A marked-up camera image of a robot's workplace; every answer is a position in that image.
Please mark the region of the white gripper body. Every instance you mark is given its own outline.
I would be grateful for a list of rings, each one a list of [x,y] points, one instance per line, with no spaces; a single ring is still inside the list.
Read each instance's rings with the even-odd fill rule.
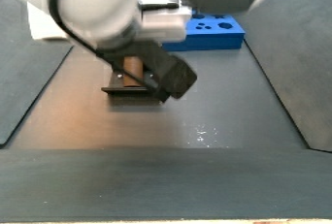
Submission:
[[[173,43],[187,38],[192,7],[183,0],[141,0],[141,10],[141,40]]]

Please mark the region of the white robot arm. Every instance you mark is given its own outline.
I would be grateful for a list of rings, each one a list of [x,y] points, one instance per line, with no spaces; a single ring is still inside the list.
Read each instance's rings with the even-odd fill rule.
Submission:
[[[50,17],[69,39],[94,49],[180,42],[188,35],[192,7],[183,0],[22,1]]]

